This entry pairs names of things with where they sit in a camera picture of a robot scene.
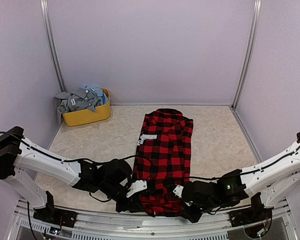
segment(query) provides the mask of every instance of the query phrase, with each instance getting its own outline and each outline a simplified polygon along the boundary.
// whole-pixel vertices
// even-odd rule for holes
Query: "gray shirt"
[[[61,100],[60,106],[57,108],[59,124],[61,124],[62,114],[89,109],[96,112],[96,107],[102,104],[102,100],[94,92],[89,89],[79,87],[73,92],[61,92],[55,96]]]

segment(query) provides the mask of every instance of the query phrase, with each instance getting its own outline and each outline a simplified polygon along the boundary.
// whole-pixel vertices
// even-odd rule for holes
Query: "vertical metal post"
[[[55,46],[55,42],[54,42],[54,36],[53,36],[53,32],[52,32],[52,27],[51,27],[48,0],[40,0],[40,5],[41,5],[45,33],[46,33],[46,37],[47,37],[47,41],[48,41],[48,46],[50,49],[50,54],[51,54],[54,70],[55,70],[56,77],[58,80],[58,85],[59,85],[60,91],[66,92],[67,87],[66,87],[65,81],[62,77],[61,68],[60,68],[57,51],[56,51],[56,46]]]
[[[235,92],[235,97],[232,103],[232,108],[236,110],[242,90],[244,88],[244,84],[246,81],[254,45],[255,45],[255,40],[256,40],[256,35],[257,35],[257,28],[258,28],[258,23],[259,23],[259,16],[260,16],[260,9],[261,9],[261,0],[254,0],[254,9],[253,9],[253,16],[252,16],[252,23],[251,23],[251,28],[250,28],[250,34],[249,34],[249,40],[248,40],[248,46],[246,48],[245,52],[245,57],[244,57],[244,62],[243,62],[243,67],[241,70],[240,74],[240,80]]]

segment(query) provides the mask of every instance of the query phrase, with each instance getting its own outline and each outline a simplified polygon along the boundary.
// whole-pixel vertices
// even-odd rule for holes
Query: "clothes pile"
[[[85,86],[79,87],[73,92],[63,91],[55,96],[61,100],[57,108],[59,124],[62,120],[62,114],[89,109],[96,112],[96,107],[106,104],[109,99],[104,91],[98,87]]]
[[[189,181],[193,127],[193,120],[175,109],[158,109],[145,115],[135,154],[140,157],[135,158],[132,180],[146,180],[148,188],[135,194],[131,212],[139,212],[139,205],[140,211],[153,217],[182,216],[184,203],[171,189]]]

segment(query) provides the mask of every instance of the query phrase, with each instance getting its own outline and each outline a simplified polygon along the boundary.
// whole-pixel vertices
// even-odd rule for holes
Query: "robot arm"
[[[254,166],[211,178],[216,182],[190,181],[173,190],[187,205],[183,215],[196,223],[203,213],[233,207],[251,198],[251,207],[230,212],[233,227],[270,218],[272,208],[300,185],[300,132],[283,152]]]
[[[146,182],[132,183],[132,169],[123,160],[97,163],[86,158],[69,159],[34,144],[14,127],[0,136],[0,180],[10,184],[34,208],[34,218],[52,224],[73,227],[77,214],[55,208],[53,196],[41,189],[26,169],[56,178],[75,189],[95,193],[100,190],[116,201],[116,210],[129,202],[134,193],[144,190]],[[125,186],[121,182],[127,179]]]

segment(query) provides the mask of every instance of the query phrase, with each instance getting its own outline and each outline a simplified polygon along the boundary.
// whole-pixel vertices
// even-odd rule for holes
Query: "metal frame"
[[[232,103],[232,108],[236,110],[242,90],[246,81],[254,45],[255,45],[255,40],[256,40],[256,35],[257,35],[257,29],[258,29],[258,23],[259,23],[259,16],[260,16],[260,9],[261,9],[261,0],[254,0],[254,9],[253,9],[253,17],[252,17],[252,23],[251,23],[251,28],[250,28],[250,34],[249,34],[249,40],[248,40],[248,46],[246,48],[245,52],[245,58],[243,62],[243,67],[241,70],[240,74],[240,80],[239,84],[237,86],[234,100]]]
[[[65,239],[74,240],[216,240],[228,239],[228,231],[241,229],[231,227],[229,211],[243,209],[248,205],[234,208],[227,208],[217,212],[214,216],[204,214],[196,224],[190,223],[181,217],[150,217],[139,214],[118,214],[104,213],[87,210],[73,210],[78,213],[74,228],[63,227],[62,231],[68,237]],[[298,235],[294,230],[294,222],[291,219],[291,212],[285,200],[280,201],[273,210],[273,219],[283,218],[286,223],[285,229],[290,240],[297,240]],[[43,232],[50,227],[58,227],[53,224],[31,219],[33,229]],[[20,227],[29,228],[27,202],[21,199],[14,211],[13,219],[10,222],[10,232],[7,240],[16,240]]]
[[[55,46],[55,42],[54,42],[54,36],[53,36],[53,32],[52,32],[48,0],[40,0],[40,5],[41,5],[45,33],[46,33],[46,37],[47,37],[47,41],[48,41],[48,46],[49,46],[54,70],[55,70],[56,77],[58,80],[58,85],[59,85],[60,91],[66,92],[67,87],[66,87],[65,81],[63,79],[62,73],[61,73],[61,68],[60,68],[57,51],[56,51],[56,46]]]

